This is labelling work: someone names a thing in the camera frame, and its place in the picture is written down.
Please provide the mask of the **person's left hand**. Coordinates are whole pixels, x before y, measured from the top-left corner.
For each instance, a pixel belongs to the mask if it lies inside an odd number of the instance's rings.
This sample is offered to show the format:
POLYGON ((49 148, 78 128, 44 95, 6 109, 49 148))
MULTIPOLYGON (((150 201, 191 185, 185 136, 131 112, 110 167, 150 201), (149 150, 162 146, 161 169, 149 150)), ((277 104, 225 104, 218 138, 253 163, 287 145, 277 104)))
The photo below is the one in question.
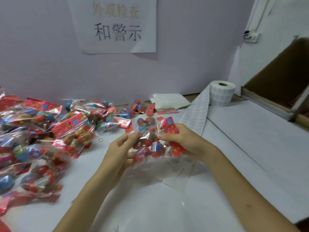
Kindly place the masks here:
POLYGON ((131 149, 128 152, 121 151, 120 137, 110 143, 102 163, 94 175, 104 191, 110 192, 114 189, 125 170, 134 165, 133 159, 137 152, 131 149))

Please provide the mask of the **white label roll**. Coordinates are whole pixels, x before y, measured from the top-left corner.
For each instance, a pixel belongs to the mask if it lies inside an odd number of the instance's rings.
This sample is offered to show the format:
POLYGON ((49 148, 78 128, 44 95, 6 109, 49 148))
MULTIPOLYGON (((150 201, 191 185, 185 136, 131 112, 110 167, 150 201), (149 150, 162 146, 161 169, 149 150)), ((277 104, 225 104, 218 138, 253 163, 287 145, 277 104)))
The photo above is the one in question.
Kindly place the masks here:
POLYGON ((236 86, 227 81, 212 81, 185 110, 179 123, 202 136, 209 106, 227 107, 236 86))

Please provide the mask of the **person's right hand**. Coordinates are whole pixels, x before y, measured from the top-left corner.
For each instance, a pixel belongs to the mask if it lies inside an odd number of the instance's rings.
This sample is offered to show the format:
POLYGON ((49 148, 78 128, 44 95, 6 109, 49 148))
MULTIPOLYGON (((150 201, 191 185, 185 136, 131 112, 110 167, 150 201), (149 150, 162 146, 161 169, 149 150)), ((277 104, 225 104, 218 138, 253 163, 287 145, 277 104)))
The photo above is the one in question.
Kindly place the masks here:
POLYGON ((190 130, 184 124, 176 123, 178 134, 180 134, 180 144, 185 150, 186 154, 195 160, 199 160, 204 164, 212 154, 220 152, 220 150, 199 136, 197 133, 190 130))

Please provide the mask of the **folded white cloth stack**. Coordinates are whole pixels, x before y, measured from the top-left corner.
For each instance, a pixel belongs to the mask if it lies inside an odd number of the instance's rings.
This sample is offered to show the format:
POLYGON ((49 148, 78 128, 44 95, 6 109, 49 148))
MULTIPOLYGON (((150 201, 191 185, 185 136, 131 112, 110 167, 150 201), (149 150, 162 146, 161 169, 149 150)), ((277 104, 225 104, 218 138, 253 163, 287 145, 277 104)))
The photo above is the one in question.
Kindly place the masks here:
POLYGON ((150 98, 151 103, 155 103, 157 111, 179 109, 191 105, 183 95, 169 93, 169 94, 153 94, 150 98))

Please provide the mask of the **white power socket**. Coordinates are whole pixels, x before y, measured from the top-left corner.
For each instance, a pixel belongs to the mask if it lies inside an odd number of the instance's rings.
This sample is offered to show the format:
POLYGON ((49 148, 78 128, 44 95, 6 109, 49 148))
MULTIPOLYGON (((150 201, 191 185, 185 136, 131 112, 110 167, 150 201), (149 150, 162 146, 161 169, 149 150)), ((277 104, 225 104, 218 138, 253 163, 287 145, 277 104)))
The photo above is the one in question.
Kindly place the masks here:
POLYGON ((243 35, 243 41, 245 43, 256 44, 260 39, 261 33, 246 30, 243 35))

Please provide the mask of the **white paper wall sign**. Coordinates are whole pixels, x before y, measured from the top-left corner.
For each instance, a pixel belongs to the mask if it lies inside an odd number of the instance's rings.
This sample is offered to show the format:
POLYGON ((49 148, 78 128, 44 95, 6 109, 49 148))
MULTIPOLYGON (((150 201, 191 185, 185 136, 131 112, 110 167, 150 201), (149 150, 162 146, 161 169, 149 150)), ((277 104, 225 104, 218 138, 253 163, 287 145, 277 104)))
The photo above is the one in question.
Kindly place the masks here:
POLYGON ((157 0, 67 0, 82 54, 155 53, 157 0))

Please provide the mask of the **person's right forearm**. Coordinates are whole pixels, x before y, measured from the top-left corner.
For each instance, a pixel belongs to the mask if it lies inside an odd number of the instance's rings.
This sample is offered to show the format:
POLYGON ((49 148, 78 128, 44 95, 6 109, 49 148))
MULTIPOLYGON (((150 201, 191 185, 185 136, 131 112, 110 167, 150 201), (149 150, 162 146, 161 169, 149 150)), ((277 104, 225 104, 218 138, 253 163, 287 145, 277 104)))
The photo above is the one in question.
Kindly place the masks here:
POLYGON ((300 232, 245 179, 217 147, 207 151, 202 160, 246 232, 300 232))

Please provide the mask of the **person's left forearm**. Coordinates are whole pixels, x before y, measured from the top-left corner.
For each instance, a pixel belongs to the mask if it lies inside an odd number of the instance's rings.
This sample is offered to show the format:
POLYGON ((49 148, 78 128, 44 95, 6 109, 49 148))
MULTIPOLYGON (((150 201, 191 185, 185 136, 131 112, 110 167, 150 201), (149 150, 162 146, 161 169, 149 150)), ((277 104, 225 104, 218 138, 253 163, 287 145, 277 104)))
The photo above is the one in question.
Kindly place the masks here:
POLYGON ((88 232, 112 189, 108 175, 94 175, 74 199, 69 210, 52 232, 88 232))

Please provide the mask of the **clear toy ball bag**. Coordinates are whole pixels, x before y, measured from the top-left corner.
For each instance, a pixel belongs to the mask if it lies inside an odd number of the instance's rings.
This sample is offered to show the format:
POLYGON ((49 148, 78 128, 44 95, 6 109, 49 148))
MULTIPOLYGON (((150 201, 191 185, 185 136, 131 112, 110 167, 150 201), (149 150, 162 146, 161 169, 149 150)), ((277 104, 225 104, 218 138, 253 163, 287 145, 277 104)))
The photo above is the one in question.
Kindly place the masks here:
POLYGON ((133 145, 136 151, 133 162, 136 167, 153 159, 180 157, 187 153, 179 143, 171 141, 169 146, 166 146, 164 141, 157 137, 160 133, 179 134, 172 116, 138 118, 133 124, 133 130, 142 134, 133 145))

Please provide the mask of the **brown cardboard box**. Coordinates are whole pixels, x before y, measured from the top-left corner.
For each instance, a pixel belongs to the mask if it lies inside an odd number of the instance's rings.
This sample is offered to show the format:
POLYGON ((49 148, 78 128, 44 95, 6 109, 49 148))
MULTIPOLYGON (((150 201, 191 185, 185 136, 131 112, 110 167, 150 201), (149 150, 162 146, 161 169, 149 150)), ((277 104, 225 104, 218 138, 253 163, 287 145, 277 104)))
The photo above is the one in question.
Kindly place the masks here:
POLYGON ((309 38, 293 41, 241 93, 309 130, 309 38))

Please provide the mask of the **empty clear plastic bag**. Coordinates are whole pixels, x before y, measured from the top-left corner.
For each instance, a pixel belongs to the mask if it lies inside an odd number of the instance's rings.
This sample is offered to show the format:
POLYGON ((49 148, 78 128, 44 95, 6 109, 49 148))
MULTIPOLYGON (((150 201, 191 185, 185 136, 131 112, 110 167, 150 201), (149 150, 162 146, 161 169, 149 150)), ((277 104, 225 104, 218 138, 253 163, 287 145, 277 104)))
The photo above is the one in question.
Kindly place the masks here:
POLYGON ((188 156, 157 159, 149 156, 143 163, 135 164, 133 170, 174 190, 184 191, 195 164, 196 161, 188 156))

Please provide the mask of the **pile of toy ball packets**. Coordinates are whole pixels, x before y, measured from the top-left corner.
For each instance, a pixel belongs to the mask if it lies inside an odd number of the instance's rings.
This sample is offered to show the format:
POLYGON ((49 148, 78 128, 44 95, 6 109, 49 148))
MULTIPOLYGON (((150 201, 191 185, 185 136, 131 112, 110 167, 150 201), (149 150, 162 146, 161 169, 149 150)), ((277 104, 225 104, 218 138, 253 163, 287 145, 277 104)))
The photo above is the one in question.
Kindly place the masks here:
POLYGON ((69 101, 63 106, 6 95, 0 87, 0 232, 11 232, 1 220, 13 199, 59 196, 64 171, 98 134, 112 129, 133 131, 137 113, 117 111, 109 102, 69 101))

